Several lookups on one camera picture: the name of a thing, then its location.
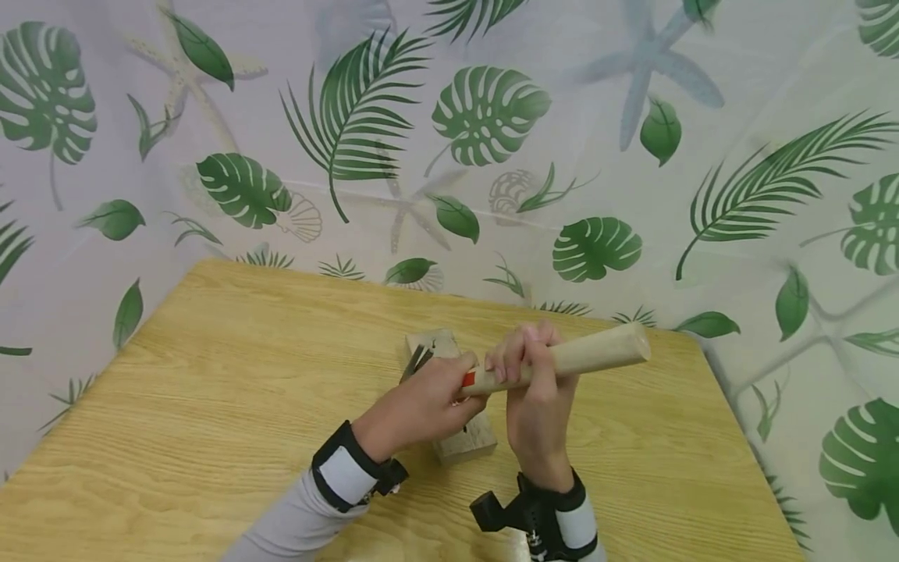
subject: starfish print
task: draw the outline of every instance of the starfish print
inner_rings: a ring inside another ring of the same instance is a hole
[[[598,58],[575,70],[574,74],[581,83],[631,75],[619,133],[619,146],[624,152],[630,147],[640,122],[653,72],[667,76],[690,97],[707,107],[720,109],[724,107],[725,98],[705,70],[681,53],[671,50],[695,23],[683,7],[658,33],[653,26],[652,9],[647,0],[621,0],[621,10],[634,43],[633,48]]]
[[[387,151],[384,150],[384,148],[382,148],[381,146],[378,146],[378,153],[382,156],[387,155]],[[443,235],[443,232],[434,225],[431,219],[426,217],[421,212],[421,210],[418,209],[417,205],[428,195],[441,191],[441,189],[444,187],[451,187],[456,182],[458,182],[458,180],[461,179],[462,176],[466,173],[466,170],[453,170],[441,174],[427,181],[422,187],[418,189],[418,191],[416,191],[409,197],[405,197],[403,195],[403,190],[400,188],[399,181],[396,178],[387,178],[387,188],[390,190],[390,195],[393,197],[392,200],[383,198],[372,199],[368,196],[352,194],[350,194],[349,197],[351,199],[364,197],[364,200],[366,202],[374,202],[379,207],[388,207],[390,209],[396,210],[396,217],[394,218],[393,227],[390,228],[391,254],[396,254],[396,252],[399,250],[399,238],[403,230],[403,223],[405,222],[405,218],[407,216],[412,216],[415,222],[418,223],[418,226],[421,227],[422,230],[424,230],[426,233],[428,233],[428,236],[430,236],[434,240],[434,242],[451,251],[452,248],[450,247],[450,243]]]
[[[203,90],[203,83],[213,82],[215,78],[201,72],[184,55],[181,42],[178,41],[178,33],[172,24],[172,20],[167,15],[167,13],[174,13],[172,0],[157,0],[156,7],[156,15],[159,17],[165,31],[165,46],[168,55],[135,37],[126,36],[124,38],[125,41],[137,55],[169,75],[171,84],[169,85],[168,96],[165,98],[167,114],[181,115],[187,93],[190,92],[193,94],[194,99],[197,100],[203,116],[216,131],[225,152],[239,152],[234,135],[228,129],[221,112],[209,96],[206,95],[206,91]],[[254,78],[268,72],[268,69],[258,60],[230,53],[227,54],[227,58],[231,63],[232,70],[234,70],[235,78]],[[172,134],[173,131],[174,127],[170,129],[169,134]]]

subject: left hand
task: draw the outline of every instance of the left hand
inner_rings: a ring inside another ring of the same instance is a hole
[[[415,443],[462,431],[487,405],[487,396],[454,404],[465,373],[476,365],[472,352],[456,359],[431,358],[352,423],[359,445],[372,460],[384,462]]]

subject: wood grain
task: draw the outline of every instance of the wood grain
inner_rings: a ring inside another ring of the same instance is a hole
[[[453,358],[462,354],[452,331],[445,328],[407,335],[405,346],[410,359],[419,345],[430,349],[434,357]],[[490,427],[490,416],[484,411],[473,417],[463,431],[434,442],[433,448],[440,464],[449,466],[489,456],[496,450],[497,444],[494,430]]]
[[[214,561],[344,419],[396,384],[402,342],[445,326],[483,356],[522,321],[568,337],[611,323],[200,263],[0,489],[4,562]],[[699,347],[649,331],[653,359],[582,378],[569,428],[611,562],[801,562]],[[515,494],[502,396],[490,457],[412,477],[321,559],[527,560],[514,531],[480,532],[468,503]]]

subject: right hand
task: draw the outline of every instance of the right hand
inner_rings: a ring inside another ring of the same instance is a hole
[[[530,365],[530,386],[506,391],[509,445],[524,476],[541,488],[565,493],[574,487],[565,435],[579,377],[556,379],[548,346],[559,343],[562,336],[547,320],[523,324],[487,353],[484,364],[500,382],[519,380],[521,365]]]

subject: hand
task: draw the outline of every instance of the hand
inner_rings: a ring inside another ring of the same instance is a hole
[[[472,352],[456,359],[431,358],[352,423],[359,445],[372,460],[384,462],[414,443],[462,431],[487,405],[487,397],[455,402],[465,373],[476,365]]]
[[[506,336],[485,357],[497,378],[517,381],[522,363],[532,371],[530,386],[506,391],[506,430],[521,472],[535,485],[559,493],[574,487],[565,435],[579,377],[556,379],[548,345],[562,336],[547,320],[525,324]]]

